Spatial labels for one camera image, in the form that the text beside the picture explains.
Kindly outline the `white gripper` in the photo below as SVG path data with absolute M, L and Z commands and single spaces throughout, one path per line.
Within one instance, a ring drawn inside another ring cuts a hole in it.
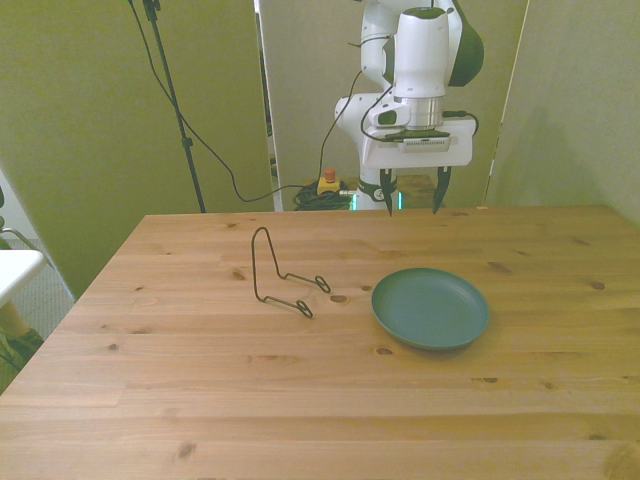
M 439 167 L 433 194 L 432 212 L 436 214 L 446 196 L 453 166 L 470 163 L 473 151 L 473 120 L 447 120 L 430 130 L 403 127 L 370 126 L 363 140 L 361 163 L 380 170 L 380 187 L 390 216 L 397 181 L 392 169 Z

